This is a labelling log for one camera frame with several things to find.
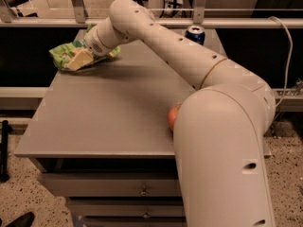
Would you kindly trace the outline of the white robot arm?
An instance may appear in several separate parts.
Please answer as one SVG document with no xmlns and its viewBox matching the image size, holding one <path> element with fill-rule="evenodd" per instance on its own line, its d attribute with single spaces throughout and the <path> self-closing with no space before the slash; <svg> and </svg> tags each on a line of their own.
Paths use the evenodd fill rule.
<svg viewBox="0 0 303 227">
<path fill-rule="evenodd" d="M 266 81 L 133 0 L 115 0 L 84 40 L 98 56 L 140 40 L 193 88 L 173 128 L 187 227 L 276 227 L 263 149 L 276 100 Z"/>
</svg>

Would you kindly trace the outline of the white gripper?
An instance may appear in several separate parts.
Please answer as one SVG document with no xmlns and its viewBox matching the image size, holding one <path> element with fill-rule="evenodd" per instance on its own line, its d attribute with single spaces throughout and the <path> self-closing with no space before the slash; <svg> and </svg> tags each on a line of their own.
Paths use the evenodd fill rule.
<svg viewBox="0 0 303 227">
<path fill-rule="evenodd" d="M 113 48 L 102 43 L 98 37 L 98 28 L 93 26 L 84 36 L 87 48 L 97 56 L 105 56 L 113 51 Z M 92 54 L 82 47 L 77 47 L 73 50 L 73 57 L 66 65 L 66 68 L 71 71 L 77 71 L 93 61 Z"/>
</svg>

